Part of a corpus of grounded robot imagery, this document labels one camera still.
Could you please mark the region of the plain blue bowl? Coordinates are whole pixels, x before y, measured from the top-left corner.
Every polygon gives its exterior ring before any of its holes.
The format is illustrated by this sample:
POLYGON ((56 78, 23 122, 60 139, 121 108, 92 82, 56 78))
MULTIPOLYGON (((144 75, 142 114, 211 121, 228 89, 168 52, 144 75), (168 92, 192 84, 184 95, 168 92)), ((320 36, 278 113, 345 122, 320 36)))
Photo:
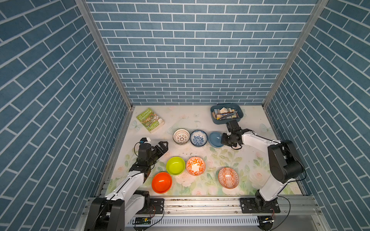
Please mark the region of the plain blue bowl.
POLYGON ((221 141, 222 141, 222 134, 221 133, 219 133, 217 131, 214 131, 209 135, 209 142, 210 142, 212 147, 214 147, 214 148, 223 147, 224 145, 221 143, 221 141))

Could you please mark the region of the white brown patterned bowl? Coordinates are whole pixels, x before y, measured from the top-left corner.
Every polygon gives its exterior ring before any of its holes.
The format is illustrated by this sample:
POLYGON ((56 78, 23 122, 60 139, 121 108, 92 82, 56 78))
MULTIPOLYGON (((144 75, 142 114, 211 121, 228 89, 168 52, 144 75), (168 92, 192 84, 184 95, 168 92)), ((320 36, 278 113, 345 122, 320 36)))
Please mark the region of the white brown patterned bowl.
POLYGON ((175 143, 184 145, 190 140, 190 133, 186 129, 178 129, 174 132, 172 138, 175 143))

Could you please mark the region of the lime green bowl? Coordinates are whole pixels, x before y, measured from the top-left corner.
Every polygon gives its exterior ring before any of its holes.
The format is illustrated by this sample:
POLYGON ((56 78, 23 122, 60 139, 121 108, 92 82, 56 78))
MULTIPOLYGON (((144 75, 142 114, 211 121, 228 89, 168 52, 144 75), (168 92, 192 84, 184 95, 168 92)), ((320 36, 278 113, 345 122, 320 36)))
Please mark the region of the lime green bowl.
POLYGON ((186 168, 184 159, 181 157, 172 157, 167 161, 166 170, 170 175, 180 175, 186 168))

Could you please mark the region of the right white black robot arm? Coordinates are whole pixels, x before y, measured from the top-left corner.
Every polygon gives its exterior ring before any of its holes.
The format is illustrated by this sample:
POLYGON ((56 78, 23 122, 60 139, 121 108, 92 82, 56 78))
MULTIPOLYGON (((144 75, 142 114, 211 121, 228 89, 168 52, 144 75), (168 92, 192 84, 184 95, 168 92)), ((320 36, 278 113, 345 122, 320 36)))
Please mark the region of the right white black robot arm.
POLYGON ((242 129, 235 119, 227 122, 226 127, 228 133, 223 133, 221 137, 223 145, 237 150, 249 145, 268 154, 271 175, 255 197, 240 199, 242 212, 279 213, 278 194, 305 171, 293 142, 264 138, 250 129, 242 129))

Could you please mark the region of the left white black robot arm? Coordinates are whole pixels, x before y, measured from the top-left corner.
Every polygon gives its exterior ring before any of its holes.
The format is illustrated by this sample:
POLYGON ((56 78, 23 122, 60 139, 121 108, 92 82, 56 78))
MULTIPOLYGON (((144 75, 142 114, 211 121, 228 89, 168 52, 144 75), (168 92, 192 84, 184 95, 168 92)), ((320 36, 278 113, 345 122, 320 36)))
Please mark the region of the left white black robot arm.
POLYGON ((98 225, 107 231, 123 231, 133 216, 150 207, 150 194, 141 191, 152 167, 167 151, 168 142, 160 141, 152 146, 149 138, 142 138, 136 162, 131 166, 126 179, 106 197, 97 197, 91 203, 85 231, 94 231, 98 225))

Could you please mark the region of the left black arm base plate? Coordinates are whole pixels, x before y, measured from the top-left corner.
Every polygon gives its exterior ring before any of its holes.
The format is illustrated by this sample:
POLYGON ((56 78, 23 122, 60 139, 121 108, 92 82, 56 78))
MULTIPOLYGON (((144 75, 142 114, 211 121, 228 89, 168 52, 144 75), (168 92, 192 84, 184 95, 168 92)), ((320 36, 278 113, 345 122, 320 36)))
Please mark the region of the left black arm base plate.
POLYGON ((143 208, 137 214, 155 215, 162 214, 164 207, 163 198, 151 198, 149 201, 145 200, 143 208))

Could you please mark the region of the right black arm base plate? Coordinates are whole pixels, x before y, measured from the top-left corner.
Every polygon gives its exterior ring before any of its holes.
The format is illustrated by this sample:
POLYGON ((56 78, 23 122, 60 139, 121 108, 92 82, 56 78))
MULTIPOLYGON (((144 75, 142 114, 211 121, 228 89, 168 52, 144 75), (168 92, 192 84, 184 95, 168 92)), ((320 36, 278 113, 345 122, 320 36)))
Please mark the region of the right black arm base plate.
POLYGON ((280 213, 280 207, 276 198, 272 201, 265 201, 262 197, 245 197, 240 199, 240 205, 243 214, 280 213))

